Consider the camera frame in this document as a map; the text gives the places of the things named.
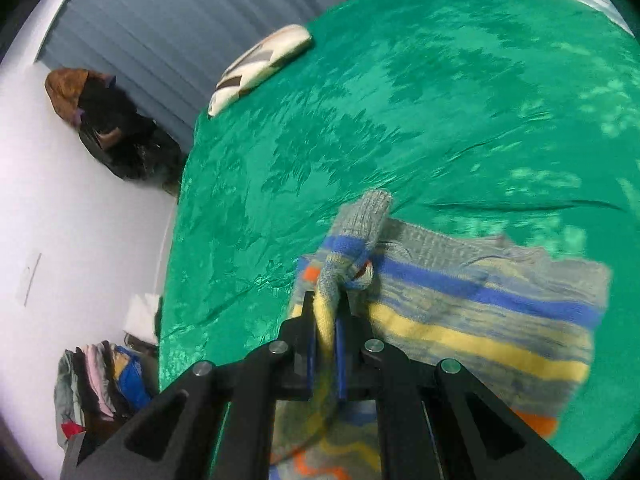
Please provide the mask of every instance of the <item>green tablecloth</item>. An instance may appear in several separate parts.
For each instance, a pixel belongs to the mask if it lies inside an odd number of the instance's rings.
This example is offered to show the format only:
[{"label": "green tablecloth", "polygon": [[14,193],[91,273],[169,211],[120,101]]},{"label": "green tablecloth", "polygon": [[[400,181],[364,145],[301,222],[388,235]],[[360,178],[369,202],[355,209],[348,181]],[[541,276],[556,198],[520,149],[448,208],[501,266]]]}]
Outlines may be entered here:
[{"label": "green tablecloth", "polygon": [[640,427],[638,44],[571,0],[351,0],[309,28],[313,50],[196,124],[162,386],[273,338],[297,257],[384,187],[405,221],[613,270],[590,378],[552,441],[606,478]]}]

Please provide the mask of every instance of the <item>red cloth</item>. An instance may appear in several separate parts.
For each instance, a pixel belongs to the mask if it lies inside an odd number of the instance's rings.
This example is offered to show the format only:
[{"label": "red cloth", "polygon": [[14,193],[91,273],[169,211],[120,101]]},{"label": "red cloth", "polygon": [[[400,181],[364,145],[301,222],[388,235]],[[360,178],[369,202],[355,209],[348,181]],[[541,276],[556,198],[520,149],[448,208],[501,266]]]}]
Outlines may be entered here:
[{"label": "red cloth", "polygon": [[67,438],[71,438],[75,434],[86,431],[86,429],[80,426],[80,424],[76,424],[71,420],[60,424],[60,428],[62,428],[62,433],[64,433]]}]

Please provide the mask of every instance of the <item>blue curtain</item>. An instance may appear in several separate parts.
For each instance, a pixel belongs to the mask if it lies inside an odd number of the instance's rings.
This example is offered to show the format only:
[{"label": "blue curtain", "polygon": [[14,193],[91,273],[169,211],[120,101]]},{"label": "blue curtain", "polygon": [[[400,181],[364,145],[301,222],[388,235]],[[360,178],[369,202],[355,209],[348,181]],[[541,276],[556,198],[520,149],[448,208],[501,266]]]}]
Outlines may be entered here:
[{"label": "blue curtain", "polygon": [[223,70],[261,38],[345,0],[67,0],[40,59],[116,75],[188,151]]}]

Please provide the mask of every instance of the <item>metal bolt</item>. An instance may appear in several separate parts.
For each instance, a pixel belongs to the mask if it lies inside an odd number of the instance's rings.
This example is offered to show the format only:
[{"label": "metal bolt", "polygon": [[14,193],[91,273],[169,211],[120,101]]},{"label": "metal bolt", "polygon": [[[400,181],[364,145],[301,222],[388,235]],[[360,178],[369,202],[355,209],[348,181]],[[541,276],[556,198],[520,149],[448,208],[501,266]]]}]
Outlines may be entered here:
[{"label": "metal bolt", "polygon": [[382,349],[384,347],[385,344],[380,341],[380,339],[369,339],[366,343],[364,343],[364,348],[373,353],[382,352]]},{"label": "metal bolt", "polygon": [[440,363],[440,368],[444,373],[457,374],[462,369],[462,366],[455,359],[444,359]]},{"label": "metal bolt", "polygon": [[203,375],[207,375],[210,371],[213,370],[213,366],[209,361],[198,361],[193,365],[193,373],[198,377],[202,377]]},{"label": "metal bolt", "polygon": [[289,350],[289,345],[284,341],[273,341],[269,345],[269,352],[271,352],[272,354],[284,354],[284,352],[286,352],[287,350]]}]

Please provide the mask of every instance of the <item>white wall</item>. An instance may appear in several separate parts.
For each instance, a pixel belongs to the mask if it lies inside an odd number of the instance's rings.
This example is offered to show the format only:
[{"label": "white wall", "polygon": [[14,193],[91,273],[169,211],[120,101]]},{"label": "white wall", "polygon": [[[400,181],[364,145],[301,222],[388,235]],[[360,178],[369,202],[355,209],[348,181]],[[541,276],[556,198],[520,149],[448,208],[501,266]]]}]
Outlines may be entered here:
[{"label": "white wall", "polygon": [[[122,341],[130,295],[156,287],[175,205],[113,176],[54,113],[47,68],[33,60],[62,1],[41,1],[0,64],[0,412],[45,479],[58,478],[63,459],[58,359],[65,348]],[[32,249],[42,258],[23,307],[15,289]]]}]

